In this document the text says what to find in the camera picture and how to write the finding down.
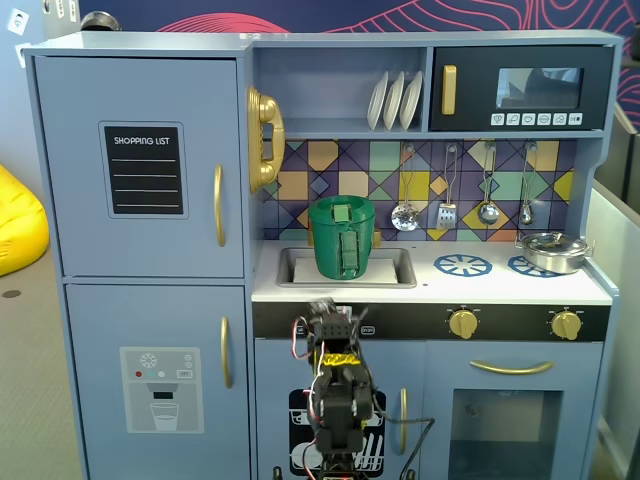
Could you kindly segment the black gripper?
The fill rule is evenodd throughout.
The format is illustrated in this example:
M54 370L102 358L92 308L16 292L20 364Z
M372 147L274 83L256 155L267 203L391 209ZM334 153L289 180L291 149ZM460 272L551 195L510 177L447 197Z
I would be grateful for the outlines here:
M335 321L337 313L343 321ZM310 302L308 322L312 324L307 338L308 352L320 354L324 349L330 354L358 353L358 324L352 322L352 313L352 306L336 306L331 298Z

